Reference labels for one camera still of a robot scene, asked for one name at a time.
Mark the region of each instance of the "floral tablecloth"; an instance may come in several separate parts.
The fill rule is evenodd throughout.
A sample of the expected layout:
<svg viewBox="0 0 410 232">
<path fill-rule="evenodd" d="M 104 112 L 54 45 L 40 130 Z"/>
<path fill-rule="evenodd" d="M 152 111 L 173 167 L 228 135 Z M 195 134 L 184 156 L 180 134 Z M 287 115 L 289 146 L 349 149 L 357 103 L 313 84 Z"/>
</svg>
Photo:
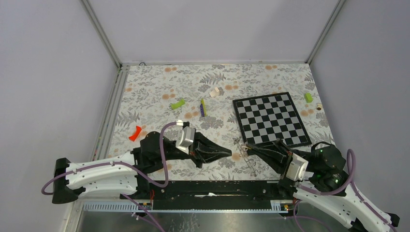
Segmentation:
<svg viewBox="0 0 410 232">
<path fill-rule="evenodd" d="M 221 95 L 211 98 L 209 92 L 218 87 Z M 120 110 L 116 119 L 108 157 L 123 154 L 151 131 L 161 131 L 168 122 L 182 119 L 220 146 L 232 150 L 232 156 L 222 158 L 203 168 L 191 160 L 169 160 L 171 180 L 276 180 L 275 173 L 257 156 L 241 152 L 241 136 L 232 100 L 272 93 L 289 92 L 313 143 L 334 143 L 324 110 L 320 103 L 312 73 L 307 64 L 258 65 L 174 65 L 131 66 Z M 312 103 L 306 103 L 309 92 Z M 172 110 L 170 104 L 185 100 L 185 105 Z M 199 105 L 204 99 L 207 117 L 201 117 Z M 128 139 L 135 127 L 143 128 L 138 139 Z M 169 128 L 165 136 L 176 139 L 179 127 Z M 149 175 L 163 180 L 163 170 Z"/>
</svg>

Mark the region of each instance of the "black and white checkered board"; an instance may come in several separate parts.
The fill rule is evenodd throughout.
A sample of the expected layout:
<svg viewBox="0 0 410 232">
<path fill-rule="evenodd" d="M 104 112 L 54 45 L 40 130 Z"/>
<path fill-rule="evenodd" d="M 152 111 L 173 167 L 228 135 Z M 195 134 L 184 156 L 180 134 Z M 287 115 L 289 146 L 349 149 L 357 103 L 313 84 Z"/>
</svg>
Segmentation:
<svg viewBox="0 0 410 232">
<path fill-rule="evenodd" d="M 234 108 L 244 142 L 281 138 L 289 147 L 312 144 L 288 92 L 234 100 Z"/>
</svg>

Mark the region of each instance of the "chessboard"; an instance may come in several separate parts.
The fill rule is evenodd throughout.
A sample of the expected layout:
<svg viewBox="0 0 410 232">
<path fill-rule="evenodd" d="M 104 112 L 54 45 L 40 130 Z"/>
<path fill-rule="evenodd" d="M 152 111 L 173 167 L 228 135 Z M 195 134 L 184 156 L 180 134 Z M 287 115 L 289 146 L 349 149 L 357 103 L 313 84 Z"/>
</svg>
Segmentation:
<svg viewBox="0 0 410 232">
<path fill-rule="evenodd" d="M 245 143 L 260 144 L 281 138 L 289 147 L 312 144 L 289 92 L 233 102 Z"/>
</svg>

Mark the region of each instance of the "gray wall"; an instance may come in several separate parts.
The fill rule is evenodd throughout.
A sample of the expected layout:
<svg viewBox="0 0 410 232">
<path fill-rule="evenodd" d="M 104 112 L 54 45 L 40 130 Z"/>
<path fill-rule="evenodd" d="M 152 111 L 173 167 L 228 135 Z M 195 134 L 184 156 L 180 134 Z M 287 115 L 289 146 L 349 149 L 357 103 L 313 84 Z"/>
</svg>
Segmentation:
<svg viewBox="0 0 410 232">
<path fill-rule="evenodd" d="M 335 141 L 357 155 L 355 180 L 410 231 L 410 1 L 349 0 L 311 68 Z"/>
<path fill-rule="evenodd" d="M 0 22 L 0 231 L 56 232 L 40 189 L 90 158 L 116 68 L 78 0 L 2 0 Z"/>
<path fill-rule="evenodd" d="M 304 61 L 337 0 L 90 0 L 123 62 Z"/>
</svg>

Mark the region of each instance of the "gray floor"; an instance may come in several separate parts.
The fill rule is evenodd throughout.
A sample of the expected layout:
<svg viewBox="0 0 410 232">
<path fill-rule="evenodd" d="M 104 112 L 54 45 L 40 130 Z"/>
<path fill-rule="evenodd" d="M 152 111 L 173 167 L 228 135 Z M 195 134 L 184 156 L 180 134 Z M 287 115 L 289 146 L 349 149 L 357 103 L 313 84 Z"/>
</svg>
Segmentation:
<svg viewBox="0 0 410 232">
<path fill-rule="evenodd" d="M 347 232 L 339 222 L 308 205 L 301 204 L 300 214 L 320 219 L 333 232 Z M 167 232 L 299 232 L 293 219 L 283 220 L 278 214 L 244 213 L 157 213 L 159 224 Z M 299 219 L 306 232 L 326 232 L 321 224 Z M 83 212 L 78 232 L 158 232 L 144 221 L 136 221 L 130 213 Z"/>
</svg>

